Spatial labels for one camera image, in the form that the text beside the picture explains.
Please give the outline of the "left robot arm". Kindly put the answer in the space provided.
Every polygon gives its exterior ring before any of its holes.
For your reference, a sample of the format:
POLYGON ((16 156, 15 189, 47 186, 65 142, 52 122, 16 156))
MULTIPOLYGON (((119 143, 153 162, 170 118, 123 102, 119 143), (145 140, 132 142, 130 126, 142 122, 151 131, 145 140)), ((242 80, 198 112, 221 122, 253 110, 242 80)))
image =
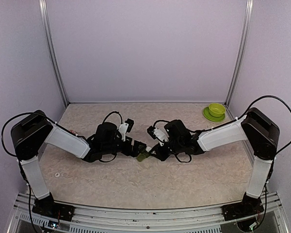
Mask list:
POLYGON ((73 133, 45 115, 41 110, 22 113, 9 119, 23 119, 11 128, 11 140, 23 179, 39 200, 39 208, 48 216, 58 212, 39 166, 38 154, 44 144, 60 148, 75 157, 92 163, 101 161, 103 155, 122 153, 137 157, 146 150, 146 144, 127 136, 134 125, 132 119, 121 121, 119 126, 103 120, 96 132, 86 138, 73 133))

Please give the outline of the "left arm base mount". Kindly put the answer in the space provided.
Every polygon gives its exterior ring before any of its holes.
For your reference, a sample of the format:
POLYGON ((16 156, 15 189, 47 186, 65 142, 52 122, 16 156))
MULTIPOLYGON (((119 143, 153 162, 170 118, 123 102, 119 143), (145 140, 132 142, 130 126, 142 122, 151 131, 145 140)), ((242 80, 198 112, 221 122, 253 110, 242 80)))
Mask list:
POLYGON ((75 207, 61 203, 36 203, 32 212, 41 216, 55 218, 64 221, 72 221, 75 207))

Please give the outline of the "green weekly pill organizer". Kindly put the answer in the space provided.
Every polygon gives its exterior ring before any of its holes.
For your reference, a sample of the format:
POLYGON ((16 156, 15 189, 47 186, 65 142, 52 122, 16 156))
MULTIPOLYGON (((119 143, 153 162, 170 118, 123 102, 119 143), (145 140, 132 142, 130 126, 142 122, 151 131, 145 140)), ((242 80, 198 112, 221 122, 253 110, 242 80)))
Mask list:
POLYGON ((148 151, 144 151, 143 153, 138 153, 136 159, 138 162, 142 162, 144 159, 148 158, 150 155, 149 155, 149 152, 148 151))

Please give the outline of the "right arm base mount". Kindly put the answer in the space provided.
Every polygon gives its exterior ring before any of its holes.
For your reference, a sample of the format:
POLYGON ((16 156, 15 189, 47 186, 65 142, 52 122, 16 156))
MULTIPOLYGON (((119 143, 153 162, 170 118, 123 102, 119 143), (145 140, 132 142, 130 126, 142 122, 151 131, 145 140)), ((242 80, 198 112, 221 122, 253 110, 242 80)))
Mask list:
POLYGON ((262 204, 252 204, 238 202, 222 206, 222 212, 225 221, 235 220, 247 216, 252 216, 258 212, 262 213, 264 207, 262 204))

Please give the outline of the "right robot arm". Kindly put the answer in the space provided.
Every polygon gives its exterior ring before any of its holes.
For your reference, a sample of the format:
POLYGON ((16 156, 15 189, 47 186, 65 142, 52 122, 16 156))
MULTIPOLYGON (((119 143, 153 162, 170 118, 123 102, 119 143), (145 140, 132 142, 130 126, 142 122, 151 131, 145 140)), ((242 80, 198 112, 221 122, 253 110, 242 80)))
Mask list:
POLYGON ((260 204, 277 154, 280 129, 258 108, 250 108, 242 117, 209 130, 190 131, 179 120, 168 121, 161 131, 149 126, 147 133, 158 140, 150 153, 161 161, 170 155, 185 153, 189 157, 239 141, 248 141, 254 152, 253 170, 239 212, 247 216, 260 204))

